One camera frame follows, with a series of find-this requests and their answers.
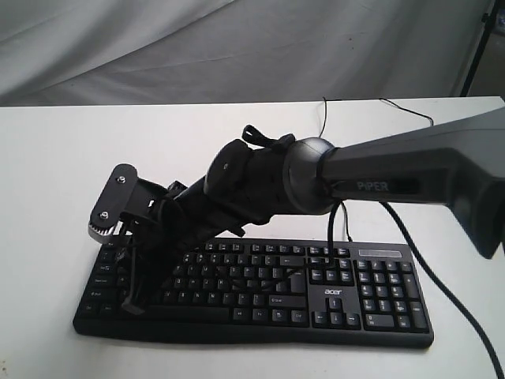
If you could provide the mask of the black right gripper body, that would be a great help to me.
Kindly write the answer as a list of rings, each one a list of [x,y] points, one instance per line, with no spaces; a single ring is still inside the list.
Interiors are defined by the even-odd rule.
[[[189,187],[173,182],[129,226],[119,263],[130,274],[130,290],[157,291],[181,255],[205,242],[204,180]]]

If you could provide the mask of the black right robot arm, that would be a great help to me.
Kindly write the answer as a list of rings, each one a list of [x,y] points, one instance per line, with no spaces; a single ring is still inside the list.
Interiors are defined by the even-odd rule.
[[[180,256],[224,231],[323,215],[344,200],[445,205],[477,252],[492,257],[504,241],[503,109],[343,148],[246,127],[198,182],[155,199],[153,224],[133,234],[122,307],[142,314]]]

